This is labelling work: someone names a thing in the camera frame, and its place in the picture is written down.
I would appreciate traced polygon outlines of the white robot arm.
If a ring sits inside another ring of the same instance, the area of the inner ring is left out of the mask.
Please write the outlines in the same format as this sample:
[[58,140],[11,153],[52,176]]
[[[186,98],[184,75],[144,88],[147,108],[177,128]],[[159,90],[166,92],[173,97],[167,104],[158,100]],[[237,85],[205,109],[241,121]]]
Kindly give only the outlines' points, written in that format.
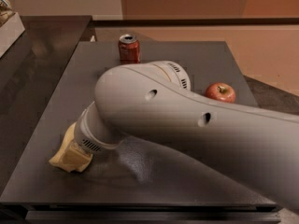
[[98,79],[73,142],[99,153],[129,135],[187,154],[292,211],[299,209],[299,119],[189,90],[169,62],[127,64]]

